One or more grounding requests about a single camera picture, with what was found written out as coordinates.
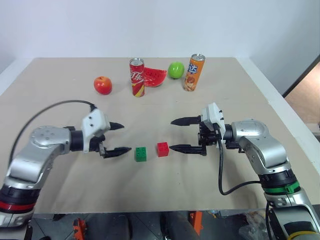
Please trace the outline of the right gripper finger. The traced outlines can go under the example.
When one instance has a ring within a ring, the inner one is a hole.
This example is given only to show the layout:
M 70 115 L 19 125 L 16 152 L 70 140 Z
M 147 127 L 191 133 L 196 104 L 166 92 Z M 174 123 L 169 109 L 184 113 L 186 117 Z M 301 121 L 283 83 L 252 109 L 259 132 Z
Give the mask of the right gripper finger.
M 206 156 L 207 150 L 205 146 L 191 146 L 190 144 L 176 144 L 171 145 L 169 148 L 173 151 L 180 152 L 183 154 L 193 154 Z
M 170 123 L 176 126 L 190 126 L 190 125 L 199 125 L 201 122 L 201 116 L 192 116 L 192 117 L 182 117 L 172 120 Z

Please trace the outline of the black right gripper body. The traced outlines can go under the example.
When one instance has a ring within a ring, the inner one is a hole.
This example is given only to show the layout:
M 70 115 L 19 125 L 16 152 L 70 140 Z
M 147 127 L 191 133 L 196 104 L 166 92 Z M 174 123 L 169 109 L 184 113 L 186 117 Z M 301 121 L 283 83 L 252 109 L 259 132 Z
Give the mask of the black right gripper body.
M 203 122 L 199 124 L 198 144 L 200 146 L 212 146 L 222 140 L 220 126 L 214 123 L 213 130 L 210 130 Z

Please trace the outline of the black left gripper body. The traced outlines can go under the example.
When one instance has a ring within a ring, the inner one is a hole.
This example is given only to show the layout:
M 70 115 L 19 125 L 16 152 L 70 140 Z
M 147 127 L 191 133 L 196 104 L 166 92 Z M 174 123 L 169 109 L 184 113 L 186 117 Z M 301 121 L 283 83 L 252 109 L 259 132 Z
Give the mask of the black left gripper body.
M 104 141 L 106 137 L 104 135 L 101 136 L 94 136 L 89 142 L 89 152 L 96 152 L 102 158 L 107 157 L 107 149 L 104 146 Z

